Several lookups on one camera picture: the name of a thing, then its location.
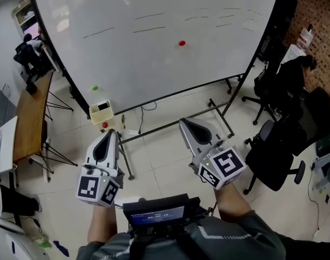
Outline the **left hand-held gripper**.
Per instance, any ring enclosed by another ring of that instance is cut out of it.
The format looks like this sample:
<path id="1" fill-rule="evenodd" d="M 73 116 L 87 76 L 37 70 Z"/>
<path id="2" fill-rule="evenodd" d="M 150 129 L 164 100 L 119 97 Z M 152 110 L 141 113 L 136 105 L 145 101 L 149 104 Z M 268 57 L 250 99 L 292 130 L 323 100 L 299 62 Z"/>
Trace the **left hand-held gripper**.
<path id="1" fill-rule="evenodd" d="M 98 136 L 88 147 L 76 190 L 76 198 L 91 205 L 111 207 L 123 188 L 124 172 L 115 165 L 119 139 L 114 129 Z"/>

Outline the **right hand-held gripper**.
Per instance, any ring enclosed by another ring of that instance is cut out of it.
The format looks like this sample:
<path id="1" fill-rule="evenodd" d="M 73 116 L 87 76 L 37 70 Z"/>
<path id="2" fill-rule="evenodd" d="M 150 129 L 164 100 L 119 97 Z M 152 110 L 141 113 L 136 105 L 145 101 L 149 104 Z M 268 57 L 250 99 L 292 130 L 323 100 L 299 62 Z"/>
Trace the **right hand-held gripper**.
<path id="1" fill-rule="evenodd" d="M 236 180 L 246 169 L 237 149 L 226 140 L 220 140 L 218 130 L 211 123 L 182 118 L 179 130 L 186 148 L 194 156 L 190 164 L 194 173 L 215 190 Z"/>

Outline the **cream plastic box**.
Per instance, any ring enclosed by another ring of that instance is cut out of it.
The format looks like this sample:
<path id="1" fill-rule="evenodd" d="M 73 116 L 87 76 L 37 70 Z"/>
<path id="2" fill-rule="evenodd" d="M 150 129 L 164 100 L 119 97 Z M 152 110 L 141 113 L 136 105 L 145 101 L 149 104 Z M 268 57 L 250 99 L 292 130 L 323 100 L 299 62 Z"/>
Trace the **cream plastic box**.
<path id="1" fill-rule="evenodd" d="M 99 111 L 98 104 L 105 103 L 105 102 L 109 104 L 109 108 Z M 112 119 L 114 114 L 113 114 L 113 110 L 112 110 L 110 101 L 103 100 L 101 102 L 98 102 L 96 104 L 89 106 L 89 115 L 90 115 L 90 119 L 94 125 L 97 125 L 101 122 L 105 122 L 106 120 Z"/>

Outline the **person's right forearm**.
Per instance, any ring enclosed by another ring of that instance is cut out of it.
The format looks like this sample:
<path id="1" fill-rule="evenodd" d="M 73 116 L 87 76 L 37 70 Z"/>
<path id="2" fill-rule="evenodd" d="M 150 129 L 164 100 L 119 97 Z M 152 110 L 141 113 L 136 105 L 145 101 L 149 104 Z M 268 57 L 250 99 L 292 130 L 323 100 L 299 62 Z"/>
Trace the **person's right forearm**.
<path id="1" fill-rule="evenodd" d="M 251 212 L 249 203 L 241 196 L 233 183 L 214 190 L 220 218 L 225 222 L 234 223 Z"/>

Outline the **person's left forearm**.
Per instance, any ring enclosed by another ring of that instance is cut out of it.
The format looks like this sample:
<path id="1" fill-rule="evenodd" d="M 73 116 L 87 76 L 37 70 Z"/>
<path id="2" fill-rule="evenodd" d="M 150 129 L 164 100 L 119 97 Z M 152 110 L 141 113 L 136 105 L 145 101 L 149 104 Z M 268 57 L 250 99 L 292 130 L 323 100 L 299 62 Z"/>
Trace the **person's left forearm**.
<path id="1" fill-rule="evenodd" d="M 87 241 L 107 243 L 118 233 L 115 205 L 111 207 L 94 206 Z"/>

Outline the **large whiteboard on black stand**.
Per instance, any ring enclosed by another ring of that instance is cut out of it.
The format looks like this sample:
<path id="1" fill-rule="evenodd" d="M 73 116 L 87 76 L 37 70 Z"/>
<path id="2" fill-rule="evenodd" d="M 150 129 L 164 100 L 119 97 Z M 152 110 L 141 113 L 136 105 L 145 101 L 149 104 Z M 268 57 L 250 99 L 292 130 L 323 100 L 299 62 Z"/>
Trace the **large whiteboard on black stand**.
<path id="1" fill-rule="evenodd" d="M 109 100 L 115 114 L 231 77 L 245 79 L 276 2 L 30 1 L 81 108 Z"/>

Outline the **black chest-mounted screen device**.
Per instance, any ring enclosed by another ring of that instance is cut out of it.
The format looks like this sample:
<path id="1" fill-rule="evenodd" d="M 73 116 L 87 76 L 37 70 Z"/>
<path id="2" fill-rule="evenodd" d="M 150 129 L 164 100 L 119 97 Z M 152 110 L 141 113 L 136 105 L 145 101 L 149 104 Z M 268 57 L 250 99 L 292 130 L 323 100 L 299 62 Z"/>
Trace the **black chest-mounted screen device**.
<path id="1" fill-rule="evenodd" d="M 176 225 L 190 220 L 200 208 L 200 198 L 187 194 L 124 203 L 123 213 L 133 229 Z"/>

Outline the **wooden table with black legs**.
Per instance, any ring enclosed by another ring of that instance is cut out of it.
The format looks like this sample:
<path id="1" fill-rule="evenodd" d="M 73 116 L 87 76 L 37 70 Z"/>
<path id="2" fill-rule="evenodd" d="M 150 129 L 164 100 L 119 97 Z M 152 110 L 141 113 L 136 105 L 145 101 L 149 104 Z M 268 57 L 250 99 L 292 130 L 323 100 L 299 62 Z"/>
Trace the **wooden table with black legs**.
<path id="1" fill-rule="evenodd" d="M 60 164 L 77 166 L 75 162 L 68 159 L 58 150 L 53 148 L 48 139 L 48 125 L 45 118 L 52 120 L 50 108 L 63 109 L 73 112 L 74 109 L 59 99 L 59 104 L 49 102 L 48 96 L 53 95 L 50 91 L 53 72 L 33 82 L 37 91 L 30 95 L 26 90 L 21 93 L 18 105 L 18 122 L 15 132 L 13 164 L 27 159 L 30 164 L 36 164 L 44 171 L 44 178 L 49 182 L 54 171 L 50 168 L 48 161 Z"/>

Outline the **white desk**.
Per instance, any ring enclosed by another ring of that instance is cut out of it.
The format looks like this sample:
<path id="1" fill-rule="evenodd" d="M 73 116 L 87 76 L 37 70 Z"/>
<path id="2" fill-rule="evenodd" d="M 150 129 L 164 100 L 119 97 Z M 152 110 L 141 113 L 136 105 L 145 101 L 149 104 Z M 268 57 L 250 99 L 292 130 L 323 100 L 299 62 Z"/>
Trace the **white desk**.
<path id="1" fill-rule="evenodd" d="M 0 127 L 0 173 L 13 169 L 15 132 L 18 116 Z"/>

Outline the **blue cloth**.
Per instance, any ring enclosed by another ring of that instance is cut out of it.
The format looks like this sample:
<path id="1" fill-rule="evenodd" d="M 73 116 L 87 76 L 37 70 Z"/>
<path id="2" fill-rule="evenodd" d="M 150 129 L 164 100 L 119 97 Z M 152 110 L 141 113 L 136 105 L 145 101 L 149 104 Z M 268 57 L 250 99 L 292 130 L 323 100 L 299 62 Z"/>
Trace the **blue cloth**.
<path id="1" fill-rule="evenodd" d="M 65 255 L 66 257 L 69 257 L 69 251 L 67 248 L 62 246 L 59 241 L 55 240 L 53 241 L 53 244 L 58 248 L 58 250 Z"/>

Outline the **black office chair with jacket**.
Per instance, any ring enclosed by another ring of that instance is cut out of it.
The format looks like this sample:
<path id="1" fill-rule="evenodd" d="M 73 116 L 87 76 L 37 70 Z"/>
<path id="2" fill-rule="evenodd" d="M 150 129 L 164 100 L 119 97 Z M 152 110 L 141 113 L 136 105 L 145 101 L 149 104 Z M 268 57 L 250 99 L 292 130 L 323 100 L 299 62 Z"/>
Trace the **black office chair with jacket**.
<path id="1" fill-rule="evenodd" d="M 305 74 L 312 72 L 316 66 L 316 59 L 306 55 L 281 64 L 279 70 L 270 64 L 260 73 L 254 79 L 254 93 L 257 97 L 242 97 L 243 102 L 249 100 L 260 105 L 253 125 L 257 125 L 263 111 L 267 111 L 273 120 L 276 120 L 276 113 L 281 116 L 287 114 L 292 98 L 304 90 Z"/>

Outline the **person's grey shirt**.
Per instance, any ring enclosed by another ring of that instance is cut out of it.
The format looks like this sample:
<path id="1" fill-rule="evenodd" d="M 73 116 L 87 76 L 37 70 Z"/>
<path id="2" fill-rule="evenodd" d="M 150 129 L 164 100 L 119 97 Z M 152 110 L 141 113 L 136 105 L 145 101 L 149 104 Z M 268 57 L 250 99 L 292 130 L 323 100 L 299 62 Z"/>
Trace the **person's grey shirt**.
<path id="1" fill-rule="evenodd" d="M 205 217 L 175 236 L 118 233 L 107 243 L 80 247 L 76 260 L 286 260 L 286 250 L 277 234 L 250 211 L 236 223 Z"/>

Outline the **grey backpack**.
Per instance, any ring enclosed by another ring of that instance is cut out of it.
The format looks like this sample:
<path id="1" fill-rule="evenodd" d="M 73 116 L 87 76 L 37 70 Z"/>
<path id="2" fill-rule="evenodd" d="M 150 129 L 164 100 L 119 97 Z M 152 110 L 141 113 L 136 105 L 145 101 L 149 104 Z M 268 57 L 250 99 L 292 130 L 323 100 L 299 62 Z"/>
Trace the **grey backpack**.
<path id="1" fill-rule="evenodd" d="M 322 157 L 316 158 L 316 160 L 314 161 L 313 170 L 321 170 L 323 172 L 323 178 L 314 185 L 313 189 L 324 189 L 328 184 L 330 184 L 330 153 Z"/>

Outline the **black partition panel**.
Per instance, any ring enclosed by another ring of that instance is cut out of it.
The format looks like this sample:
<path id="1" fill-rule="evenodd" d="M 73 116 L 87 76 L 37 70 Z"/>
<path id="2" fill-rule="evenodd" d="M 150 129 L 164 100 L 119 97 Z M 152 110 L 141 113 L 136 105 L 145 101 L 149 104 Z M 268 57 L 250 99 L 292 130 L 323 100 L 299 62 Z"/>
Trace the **black partition panel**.
<path id="1" fill-rule="evenodd" d="M 258 51 L 258 58 L 268 62 L 284 55 L 283 39 L 294 17 L 297 0 L 276 0 L 270 20 L 265 30 L 265 37 Z"/>

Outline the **white storage shelf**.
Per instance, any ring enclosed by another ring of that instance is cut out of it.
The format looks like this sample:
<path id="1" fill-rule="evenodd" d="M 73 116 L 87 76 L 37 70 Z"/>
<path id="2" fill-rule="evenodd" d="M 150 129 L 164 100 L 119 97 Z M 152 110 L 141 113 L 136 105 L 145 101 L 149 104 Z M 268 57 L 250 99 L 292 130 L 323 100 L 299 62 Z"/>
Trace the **white storage shelf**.
<path id="1" fill-rule="evenodd" d="M 38 36 L 38 22 L 30 0 L 22 0 L 11 12 L 16 28 L 21 37 L 25 34 Z"/>

